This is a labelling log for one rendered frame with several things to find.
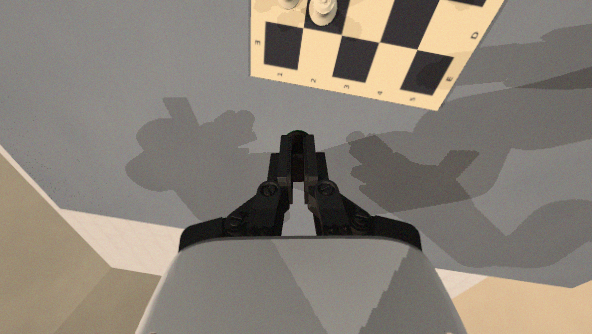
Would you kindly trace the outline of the cream and black chessboard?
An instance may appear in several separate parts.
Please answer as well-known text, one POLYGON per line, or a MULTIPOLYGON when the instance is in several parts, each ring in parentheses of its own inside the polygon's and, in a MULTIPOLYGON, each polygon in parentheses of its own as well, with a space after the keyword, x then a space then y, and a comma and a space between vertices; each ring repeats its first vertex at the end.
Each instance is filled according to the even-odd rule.
POLYGON ((504 0, 251 0, 251 76, 438 110, 504 0))

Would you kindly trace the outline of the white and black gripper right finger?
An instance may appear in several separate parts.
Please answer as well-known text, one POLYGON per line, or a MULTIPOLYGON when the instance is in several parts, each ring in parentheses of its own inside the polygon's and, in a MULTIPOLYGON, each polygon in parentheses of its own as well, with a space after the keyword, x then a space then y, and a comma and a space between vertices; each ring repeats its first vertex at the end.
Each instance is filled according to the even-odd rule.
POLYGON ((314 134, 303 137, 304 203, 313 213, 316 236, 384 236, 407 242, 422 251, 419 231, 412 224, 367 211, 340 194, 329 180, 324 152, 315 151, 314 134))

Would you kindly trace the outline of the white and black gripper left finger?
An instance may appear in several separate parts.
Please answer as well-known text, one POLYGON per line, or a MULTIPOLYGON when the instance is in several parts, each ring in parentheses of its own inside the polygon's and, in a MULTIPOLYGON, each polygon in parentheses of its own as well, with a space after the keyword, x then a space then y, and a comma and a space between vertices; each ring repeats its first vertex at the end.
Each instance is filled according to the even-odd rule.
POLYGON ((267 181, 226 218, 191 225, 181 233, 180 252, 196 242, 219 237, 281 236, 284 213, 293 204, 292 137, 281 135, 279 153, 271 153, 267 181))

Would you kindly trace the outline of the white chess bishop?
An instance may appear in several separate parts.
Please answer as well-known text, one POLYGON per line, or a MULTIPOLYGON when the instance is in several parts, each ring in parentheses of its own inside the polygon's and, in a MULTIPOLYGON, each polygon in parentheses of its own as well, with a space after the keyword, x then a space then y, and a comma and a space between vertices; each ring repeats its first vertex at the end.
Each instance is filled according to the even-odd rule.
POLYGON ((293 9, 299 0, 278 0, 279 4, 285 9, 293 9))

